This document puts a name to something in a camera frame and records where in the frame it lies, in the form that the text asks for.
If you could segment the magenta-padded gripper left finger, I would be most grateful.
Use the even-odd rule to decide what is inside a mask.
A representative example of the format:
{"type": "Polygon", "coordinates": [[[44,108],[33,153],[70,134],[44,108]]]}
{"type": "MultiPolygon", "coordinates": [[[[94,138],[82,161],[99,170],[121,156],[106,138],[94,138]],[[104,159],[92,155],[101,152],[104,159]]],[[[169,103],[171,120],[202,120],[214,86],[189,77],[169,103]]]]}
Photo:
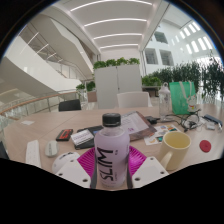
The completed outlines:
{"type": "Polygon", "coordinates": [[[67,152],[54,161],[54,174],[84,188],[95,188],[97,185],[97,169],[95,149],[84,154],[67,152]]]}

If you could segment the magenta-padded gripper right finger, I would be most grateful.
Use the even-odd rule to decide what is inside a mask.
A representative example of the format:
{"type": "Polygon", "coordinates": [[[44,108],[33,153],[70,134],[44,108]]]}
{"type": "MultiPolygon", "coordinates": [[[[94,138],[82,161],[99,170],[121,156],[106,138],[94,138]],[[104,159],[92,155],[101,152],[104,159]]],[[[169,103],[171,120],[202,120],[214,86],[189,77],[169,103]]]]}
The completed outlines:
{"type": "Polygon", "coordinates": [[[168,175],[168,172],[154,157],[146,157],[139,150],[129,148],[127,186],[140,188],[168,175]]]}

